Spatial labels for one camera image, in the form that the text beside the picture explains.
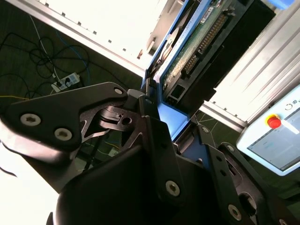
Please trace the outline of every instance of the green circuit board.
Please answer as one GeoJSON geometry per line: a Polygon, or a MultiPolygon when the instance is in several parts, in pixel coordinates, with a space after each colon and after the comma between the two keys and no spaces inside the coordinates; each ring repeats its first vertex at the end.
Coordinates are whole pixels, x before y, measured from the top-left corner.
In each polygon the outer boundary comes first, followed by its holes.
{"type": "Polygon", "coordinates": [[[197,54],[203,54],[205,52],[213,38],[226,22],[227,16],[224,14],[224,11],[228,9],[231,2],[232,0],[219,0],[209,6],[193,34],[165,75],[164,90],[176,76],[181,75],[183,69],[185,69],[186,72],[191,71],[199,60],[197,54]]]}

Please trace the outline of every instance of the touchscreen display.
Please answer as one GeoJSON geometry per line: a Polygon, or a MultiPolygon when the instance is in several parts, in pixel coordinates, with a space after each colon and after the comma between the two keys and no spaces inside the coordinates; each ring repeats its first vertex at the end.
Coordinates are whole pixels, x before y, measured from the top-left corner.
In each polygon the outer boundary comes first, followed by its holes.
{"type": "Polygon", "coordinates": [[[300,108],[248,149],[284,171],[300,161],[300,108]]]}

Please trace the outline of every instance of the white surface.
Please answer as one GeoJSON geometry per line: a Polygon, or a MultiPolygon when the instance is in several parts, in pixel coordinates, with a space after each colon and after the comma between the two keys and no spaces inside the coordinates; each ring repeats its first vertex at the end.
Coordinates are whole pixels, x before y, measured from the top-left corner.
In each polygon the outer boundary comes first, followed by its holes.
{"type": "Polygon", "coordinates": [[[19,155],[0,144],[0,224],[45,225],[58,194],[19,155]]]}
{"type": "Polygon", "coordinates": [[[151,57],[144,54],[146,57],[139,60],[138,53],[146,49],[166,3],[166,0],[6,1],[141,77],[151,57]]]}

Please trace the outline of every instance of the floor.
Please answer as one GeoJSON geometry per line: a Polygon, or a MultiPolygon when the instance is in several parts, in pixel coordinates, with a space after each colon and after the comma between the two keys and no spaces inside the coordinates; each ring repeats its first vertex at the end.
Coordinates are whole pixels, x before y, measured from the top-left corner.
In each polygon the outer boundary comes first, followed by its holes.
{"type": "MultiPolygon", "coordinates": [[[[1,96],[13,95],[21,98],[29,97],[27,93],[28,90],[24,82],[28,85],[31,97],[33,95],[34,97],[38,97],[39,95],[45,96],[51,94],[52,88],[50,84],[55,82],[55,80],[51,77],[52,73],[50,73],[45,67],[45,61],[39,62],[39,59],[34,56],[39,55],[40,58],[47,60],[45,54],[37,50],[39,38],[30,17],[28,14],[11,6],[4,0],[0,0],[0,15],[2,18],[0,20],[0,40],[2,41],[6,35],[11,32],[19,35],[10,35],[9,38],[7,38],[7,42],[5,42],[6,46],[3,46],[0,49],[0,107],[3,108],[7,104],[21,100],[1,96]]],[[[57,33],[55,29],[43,24],[37,19],[34,19],[34,22],[40,36],[45,37],[42,38],[45,49],[48,51],[48,55],[50,55],[53,63],[57,66],[57,74],[59,77],[63,78],[73,72],[77,72],[83,79],[83,83],[85,85],[115,82],[125,89],[140,88],[142,79],[137,75],[97,54],[92,49],[81,45],[64,34],[59,32],[57,33]],[[94,64],[89,65],[90,77],[88,75],[88,71],[85,69],[85,64],[78,59],[78,56],[74,53],[74,51],[68,48],[64,42],[67,45],[81,46],[86,50],[86,52],[77,46],[73,46],[73,48],[80,53],[82,58],[87,59],[89,56],[90,61],[97,64],[96,66],[94,64]]],[[[201,121],[202,124],[212,131],[216,144],[220,144],[221,142],[236,143],[236,140],[239,137],[237,132],[219,122],[216,122],[216,120],[208,115],[204,115],[202,112],[197,114],[197,118],[198,121],[201,121]]],[[[103,143],[96,153],[96,158],[100,161],[105,161],[110,158],[113,151],[117,150],[117,146],[113,145],[116,145],[119,140],[120,133],[111,133],[109,137],[103,140],[103,143]]],[[[86,154],[91,153],[93,145],[95,145],[95,141],[96,140],[93,140],[92,142],[84,145],[82,151],[86,154]]],[[[250,160],[249,162],[262,176],[262,178],[271,187],[273,187],[274,192],[280,197],[286,199],[300,193],[299,169],[285,177],[279,177],[255,161],[250,160]]],[[[81,161],[79,161],[78,164],[81,167],[84,166],[84,163],[81,161]]],[[[290,202],[287,202],[288,208],[296,217],[300,218],[300,203],[293,202],[292,199],[290,200],[290,202]]]]}

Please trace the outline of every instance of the electronic device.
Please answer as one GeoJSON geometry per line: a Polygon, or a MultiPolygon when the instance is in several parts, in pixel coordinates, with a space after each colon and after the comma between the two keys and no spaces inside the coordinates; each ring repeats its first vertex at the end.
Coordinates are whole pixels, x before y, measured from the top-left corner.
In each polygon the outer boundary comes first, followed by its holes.
{"type": "Polygon", "coordinates": [[[174,140],[204,100],[274,17],[260,0],[186,1],[146,71],[159,85],[158,110],[174,140]],[[188,23],[186,12],[190,12],[188,23]]]}
{"type": "Polygon", "coordinates": [[[80,82],[80,76],[77,73],[72,73],[62,78],[59,82],[55,82],[51,84],[51,86],[53,90],[58,93],[79,82],[80,82]]]}
{"type": "Polygon", "coordinates": [[[300,166],[300,85],[255,120],[237,147],[280,176],[300,166]]]}

